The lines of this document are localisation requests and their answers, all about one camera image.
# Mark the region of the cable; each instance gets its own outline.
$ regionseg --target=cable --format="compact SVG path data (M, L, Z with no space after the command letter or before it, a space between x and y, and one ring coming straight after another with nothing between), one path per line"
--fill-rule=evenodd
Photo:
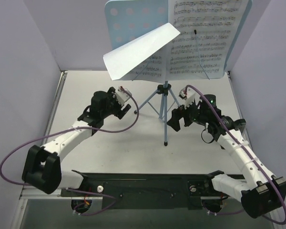
M215 213L215 212L211 212L209 209L207 209L204 204L203 204L203 207L208 211L208 214L211 213L212 215L215 215L215 216L231 216L231 215L236 215L236 214L239 214L239 213L242 213L245 211L244 209L240 209L240 210L234 211L234 212L218 212L218 213Z
M204 140L204 138L202 137L202 134L204 133L204 131L206 131L206 129L204 129L202 132L201 132L201 139L205 142L205 143L207 143L207 144L211 144L213 141L215 141L215 138L213 138L210 142L206 142L205 140Z
M30 144L30 143L33 143L33 142L37 142L37 141L40 141L40 140L43 140L43 139L46 139L46 138L49 138L49 137L54 137L54 136L57 136L57 135L61 135L61 134L65 134L65 133L68 133L68 132L71 132L71 131L75 131L75 130L82 130L82 129L89 129L89 130L97 130L97 131L101 131L101 132L106 132L106 133L111 133L111 134L115 134L115 133L121 133L121 132L124 132L126 130L129 130L130 128L132 128L136 122L138 121L138 118L139 118L139 106L137 104L137 102L135 101L135 99L132 97L132 95L130 93L128 93L126 90L124 90L123 87L121 87L121 90L123 92L125 92L130 98L131 100L133 101L133 103L135 104L136 106L136 109L137 109L137 116L136 116L136 119L135 121L127 128L123 129L123 130L104 130L104 129L99 129L99 128L96 128L96 127L92 127L92 126L81 126L81 127L77 127L77 128L72 128L72 129L67 129L67 130L63 130L63 131L60 131L60 132L57 132L57 133L54 133L54 134L51 134L51 135L46 135L46 136L42 136L42 137L38 137L38 138L35 138L33 140L30 140L26 143L23 143L22 145L16 147L15 149L13 149L9 154L7 154L4 159L1 161L0 163L0 176L2 177L3 180L11 183L11 184L15 184L15 185L22 185L22 186L31 186L30 184L27 184L27 183L20 183L20 182L17 182L17 181L13 181L13 180L10 180L8 179L2 172L2 167L3 167L3 164L5 163L5 161L12 155L14 154L16 151L18 151L19 149L23 148L24 146Z
M87 194L87 195L95 195L95 196L99 196L99 197L106 197L106 198L110 198L110 199L114 200L110 205L108 205L108 206L104 207L102 210L99 210L99 211L94 212L94 213L79 213L79 212L76 211L76 209L79 208L80 206L84 205L85 203L81 203L79 205L76 205L74 207L74 211L77 212L79 216L94 216L96 214L104 212L105 210L108 210L109 208L111 208L113 205L116 204L116 198L113 197L113 196L106 195L106 194L95 193L95 192L85 192L85 191L80 191L80 190L76 190L76 189L73 189L73 188L66 188L66 190L67 191L71 191L71 192L83 193L83 194Z
M90 205L90 203L86 200L86 197L88 196L88 194L86 196L84 196L84 202L87 204L87 205Z
M195 33L195 39L196 39L196 43L197 43L197 50L198 50L198 56L199 56L199 64L200 64L200 67L201 67L201 68L202 68L202 70L204 71L204 73L205 73L206 77L210 80L210 78L209 78L208 74L205 72L205 70L204 70L204 68L203 68L203 66L202 66L202 64L201 64L200 52L199 52L199 46L198 46L198 39L197 39L197 31L196 31L196 30L194 30L194 33Z
M133 79L132 81L134 81L134 80L147 68L147 66L149 65L150 62L151 62L151 61L149 61L149 62L146 64L146 66L137 74L136 77L134 77L134 79Z
M214 113L216 119L219 121L221 127L230 135L230 137L238 144L241 145L241 143L233 136L233 134L231 134L231 132L228 130L228 128L225 126L225 124L223 123L223 121L221 120L221 118L218 116L218 114L216 113L215 109L213 108L213 106L210 104L210 102L207 100L207 98L204 96L204 94L202 94L197 88L191 86L191 85L187 85L185 87L185 92L187 92L187 88L190 87L192 89L194 89L200 96L201 98L208 104L208 106L210 107L210 109L212 110L212 112ZM270 177L266 174L266 172L263 170L263 168L254 160L254 158L252 157L252 155L250 154L250 152L246 149L246 147L244 147L243 145L241 145L241 148L246 152L246 154L248 155L248 157L253 161L253 163L256 165L256 167L262 172L262 174L264 175L264 177L268 180L269 184L271 185L271 187L274 189L275 193L277 194L282 207L284 209L284 213L285 213L285 219L283 222L279 222L276 220L273 220L267 216L263 216L265 219L275 223L275 224L279 224L279 225L285 225L286 224L286 204L283 200L283 197L281 196L279 190L277 189L277 187L275 186L275 184L272 182L272 180L270 179Z

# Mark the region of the lavender wall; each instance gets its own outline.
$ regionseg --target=lavender wall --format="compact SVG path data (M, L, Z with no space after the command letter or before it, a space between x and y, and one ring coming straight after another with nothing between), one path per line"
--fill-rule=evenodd
M22 0L0 0L0 162L44 133L60 70ZM26 152L6 163L20 181ZM21 187L0 178L0 229L10 228Z
M24 0L62 70L106 70L108 0Z
M255 153L286 178L286 0L270 2L231 78Z

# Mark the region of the black bracket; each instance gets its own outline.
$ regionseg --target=black bracket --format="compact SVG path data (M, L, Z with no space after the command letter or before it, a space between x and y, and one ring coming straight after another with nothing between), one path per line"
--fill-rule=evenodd
M164 94L164 95L168 95L168 91L172 88L172 86L168 83L167 87L164 88L163 84L159 84L157 87L157 94Z
M272 182L280 192L283 200L286 197L286 180L283 177L272 177ZM276 192L269 182L258 183L258 187L242 192L241 202L246 213L257 218L282 206Z
M32 146L25 161L22 180L47 194L54 192L61 182L61 161L57 153Z

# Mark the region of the screw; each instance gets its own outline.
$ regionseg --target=screw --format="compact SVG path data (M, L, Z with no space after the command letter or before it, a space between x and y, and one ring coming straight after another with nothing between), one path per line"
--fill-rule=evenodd
M195 192L196 190L197 190L197 189L196 189L196 187L195 187L194 185L191 185L191 186L190 186L190 191L191 191L191 192Z
M103 186L99 185L96 190L97 190L97 192L103 192L104 188L103 188Z

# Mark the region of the hole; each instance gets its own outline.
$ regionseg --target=hole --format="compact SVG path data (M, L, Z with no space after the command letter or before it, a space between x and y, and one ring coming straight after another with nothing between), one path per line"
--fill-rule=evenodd
M142 9L142 12L143 12L144 14L148 14L148 13L149 13L149 8L143 8L143 9Z
M134 29L134 28L135 28L135 24L134 24L134 23L130 23L130 24L128 25L128 28L129 28L130 30Z
M110 14L111 14L112 16L116 16L116 15L118 15L118 10L115 9L115 8L112 8L112 9L110 10Z
M165 12L165 8L164 7L159 7L157 12L159 14L163 14Z
M119 29L121 28L121 26L120 26L120 24L115 23L115 24L113 24L113 28L114 28L115 30L119 30Z
M126 14L127 15L133 15L133 9L132 8L127 8L126 9Z
M163 26L164 23L163 22L158 22L158 27Z
M122 41L122 37L117 37L117 38L115 39L115 41L116 41L116 42L121 42L121 41Z
M143 27L144 27L145 29L148 29L148 28L149 28L149 23L144 23L144 24L143 24Z

